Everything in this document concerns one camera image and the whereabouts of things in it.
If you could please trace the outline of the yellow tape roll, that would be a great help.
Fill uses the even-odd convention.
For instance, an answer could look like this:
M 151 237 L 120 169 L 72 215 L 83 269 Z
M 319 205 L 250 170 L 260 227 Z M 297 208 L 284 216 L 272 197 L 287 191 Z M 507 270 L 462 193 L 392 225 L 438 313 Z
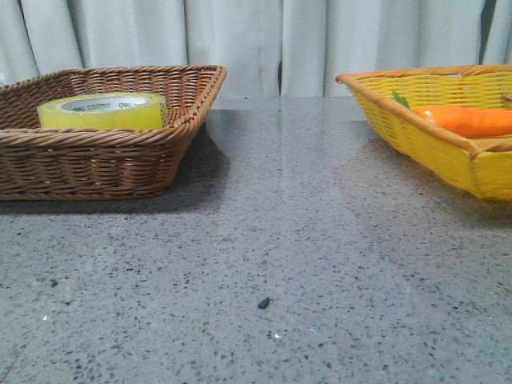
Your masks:
M 38 106 L 47 129 L 155 130 L 168 124 L 166 98 L 152 93 L 112 92 L 55 99 Z

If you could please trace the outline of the small black debris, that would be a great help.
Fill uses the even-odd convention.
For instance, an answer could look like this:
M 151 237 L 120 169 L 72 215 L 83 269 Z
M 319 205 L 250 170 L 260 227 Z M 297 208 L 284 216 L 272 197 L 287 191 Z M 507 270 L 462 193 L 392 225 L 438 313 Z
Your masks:
M 267 297 L 267 298 L 264 298 L 263 300 L 260 301 L 260 303 L 258 304 L 258 308 L 259 309 L 266 309 L 269 304 L 271 302 L 271 298 Z

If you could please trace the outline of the white curtain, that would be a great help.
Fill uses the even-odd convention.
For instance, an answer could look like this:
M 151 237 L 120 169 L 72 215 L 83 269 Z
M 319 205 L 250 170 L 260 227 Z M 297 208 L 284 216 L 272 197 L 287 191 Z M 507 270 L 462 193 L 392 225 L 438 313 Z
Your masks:
M 4 1 L 1 82 L 219 64 L 226 98 L 342 96 L 340 73 L 511 60 L 508 1 Z

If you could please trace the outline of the green carrot leaves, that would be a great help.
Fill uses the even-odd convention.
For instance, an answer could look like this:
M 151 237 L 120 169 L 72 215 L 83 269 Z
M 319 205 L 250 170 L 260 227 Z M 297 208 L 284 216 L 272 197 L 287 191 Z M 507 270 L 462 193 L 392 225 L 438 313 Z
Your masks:
M 398 102 L 407 109 L 410 108 L 408 99 L 404 95 L 400 94 L 397 90 L 392 90 L 392 96 L 396 102 Z

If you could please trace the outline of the yellow woven basket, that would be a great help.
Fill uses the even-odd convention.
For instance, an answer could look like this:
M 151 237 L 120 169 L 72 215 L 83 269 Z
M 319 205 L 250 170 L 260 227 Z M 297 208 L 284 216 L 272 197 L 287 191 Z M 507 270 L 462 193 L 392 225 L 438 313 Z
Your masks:
M 511 107 L 511 66 L 464 65 L 339 74 L 370 126 L 393 148 L 478 198 L 511 199 L 511 137 L 465 138 L 415 113 L 426 104 Z M 404 95 L 407 109 L 392 96 Z

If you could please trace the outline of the brown wicker basket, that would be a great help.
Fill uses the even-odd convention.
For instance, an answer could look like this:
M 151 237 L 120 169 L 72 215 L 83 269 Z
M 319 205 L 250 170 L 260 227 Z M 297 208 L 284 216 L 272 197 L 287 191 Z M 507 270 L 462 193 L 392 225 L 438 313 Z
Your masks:
M 220 65 L 60 70 L 1 89 L 1 198 L 89 201 L 163 193 L 226 78 Z M 156 130 L 43 129 L 44 102 L 101 92 L 151 92 L 166 100 Z

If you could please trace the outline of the orange toy carrot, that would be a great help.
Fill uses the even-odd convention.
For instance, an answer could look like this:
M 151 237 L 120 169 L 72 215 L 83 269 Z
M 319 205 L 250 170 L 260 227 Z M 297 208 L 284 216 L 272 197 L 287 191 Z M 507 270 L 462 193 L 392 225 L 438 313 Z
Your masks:
M 426 105 L 419 116 L 465 138 L 511 135 L 510 110 L 485 110 L 456 105 Z

